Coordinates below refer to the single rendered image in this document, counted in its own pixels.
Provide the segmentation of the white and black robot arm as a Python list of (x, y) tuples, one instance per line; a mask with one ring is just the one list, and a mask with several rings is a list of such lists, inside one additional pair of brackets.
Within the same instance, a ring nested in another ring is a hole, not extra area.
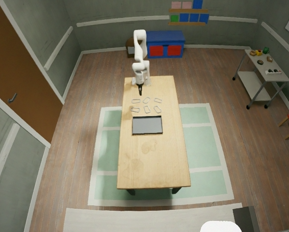
[[(143, 40), (139, 45), (137, 40)], [(146, 47), (146, 31), (145, 30), (135, 30), (134, 31), (134, 47), (135, 47), (135, 60), (140, 63), (134, 63), (132, 69), (135, 73), (136, 79), (132, 78), (132, 85), (142, 84), (148, 85), (150, 83), (149, 76), (149, 61), (143, 60), (147, 55)]]

